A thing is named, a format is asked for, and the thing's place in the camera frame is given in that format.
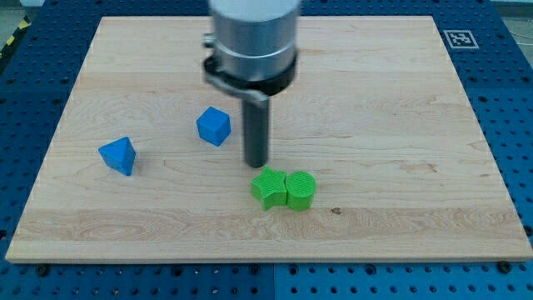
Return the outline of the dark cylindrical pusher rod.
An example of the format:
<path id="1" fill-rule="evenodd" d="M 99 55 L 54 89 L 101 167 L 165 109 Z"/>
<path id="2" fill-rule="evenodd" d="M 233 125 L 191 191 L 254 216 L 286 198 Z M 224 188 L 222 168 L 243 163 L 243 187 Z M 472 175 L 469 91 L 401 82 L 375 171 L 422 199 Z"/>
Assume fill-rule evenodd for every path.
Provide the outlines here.
<path id="1" fill-rule="evenodd" d="M 270 101 L 242 103 L 244 159 L 248 166 L 260 168 L 268 159 Z"/>

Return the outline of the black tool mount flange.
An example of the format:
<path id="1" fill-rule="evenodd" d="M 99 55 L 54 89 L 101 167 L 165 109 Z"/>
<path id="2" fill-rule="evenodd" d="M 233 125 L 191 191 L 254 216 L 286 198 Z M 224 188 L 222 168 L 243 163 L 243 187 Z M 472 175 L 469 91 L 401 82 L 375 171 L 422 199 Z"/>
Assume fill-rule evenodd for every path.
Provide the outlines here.
<path id="1" fill-rule="evenodd" d="M 223 47 L 212 33 L 203 35 L 212 55 L 203 62 L 206 82 L 247 104 L 264 108 L 270 97 L 286 89 L 294 78 L 294 43 L 268 54 L 244 55 Z"/>

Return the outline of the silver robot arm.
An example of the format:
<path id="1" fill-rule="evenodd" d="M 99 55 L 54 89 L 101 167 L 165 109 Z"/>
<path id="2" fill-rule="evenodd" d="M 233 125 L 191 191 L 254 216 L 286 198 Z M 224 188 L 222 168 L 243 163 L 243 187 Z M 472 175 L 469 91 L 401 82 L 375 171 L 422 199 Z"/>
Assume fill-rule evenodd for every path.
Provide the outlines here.
<path id="1" fill-rule="evenodd" d="M 259 168 L 268 160 L 270 97 L 296 73 L 300 0 L 209 0 L 212 31 L 203 45 L 205 80 L 242 101 L 244 160 Z"/>

